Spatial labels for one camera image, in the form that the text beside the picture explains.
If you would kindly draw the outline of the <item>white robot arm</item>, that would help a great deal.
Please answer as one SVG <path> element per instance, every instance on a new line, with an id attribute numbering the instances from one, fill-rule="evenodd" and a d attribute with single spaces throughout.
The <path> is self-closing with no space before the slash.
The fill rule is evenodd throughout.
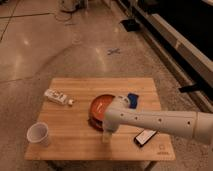
<path id="1" fill-rule="evenodd" d="M 155 130 L 207 145 L 213 141 L 213 114 L 196 111 L 139 111 L 129 107 L 126 96 L 116 96 L 104 112 L 104 131 L 115 133 L 120 125 Z"/>

